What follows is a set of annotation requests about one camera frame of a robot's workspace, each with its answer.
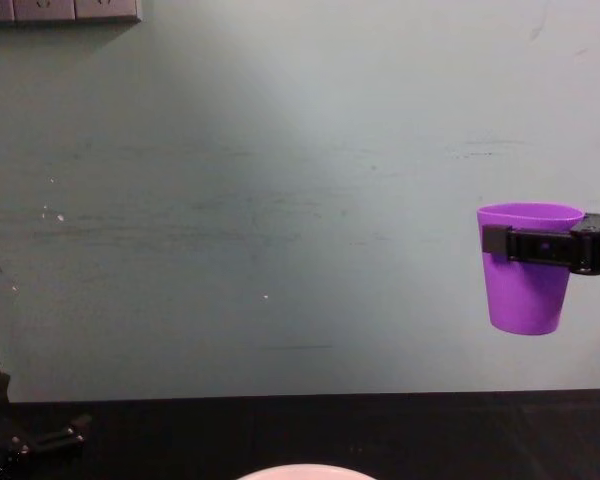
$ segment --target wall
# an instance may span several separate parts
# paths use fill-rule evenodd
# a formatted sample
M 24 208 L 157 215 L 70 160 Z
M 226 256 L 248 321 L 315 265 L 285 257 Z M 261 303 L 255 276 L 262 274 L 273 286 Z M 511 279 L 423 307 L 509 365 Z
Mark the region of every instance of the wall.
M 600 211 L 600 1 L 145 0 L 0 31 L 15 400 L 600 387 L 488 324 L 478 205 Z

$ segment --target cup rim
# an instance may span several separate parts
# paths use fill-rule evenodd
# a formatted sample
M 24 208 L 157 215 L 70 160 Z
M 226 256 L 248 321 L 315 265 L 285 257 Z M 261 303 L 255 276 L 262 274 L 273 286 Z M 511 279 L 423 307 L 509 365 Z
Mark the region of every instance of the cup rim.
M 560 217 L 542 217 L 536 215 L 516 215 L 513 213 L 506 213 L 496 211 L 497 208 L 502 207 L 515 207 L 515 206 L 545 206 L 545 207 L 558 207 L 564 209 L 564 216 Z M 507 202 L 507 203 L 492 203 L 490 205 L 484 205 L 478 209 L 479 214 L 497 215 L 505 218 L 517 218 L 517 219 L 533 219 L 540 220 L 543 222 L 569 222 L 577 221 L 585 216 L 585 212 L 578 208 L 572 207 L 571 205 L 565 205 L 562 203 L 547 203 L 547 202 Z

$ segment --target table surface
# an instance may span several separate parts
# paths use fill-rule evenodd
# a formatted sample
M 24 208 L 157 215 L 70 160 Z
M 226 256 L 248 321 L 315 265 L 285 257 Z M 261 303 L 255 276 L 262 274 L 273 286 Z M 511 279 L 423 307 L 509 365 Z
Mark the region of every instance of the table surface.
M 378 480 L 600 479 L 600 390 L 15 404 L 34 432 L 94 417 L 50 479 L 235 480 L 323 463 Z

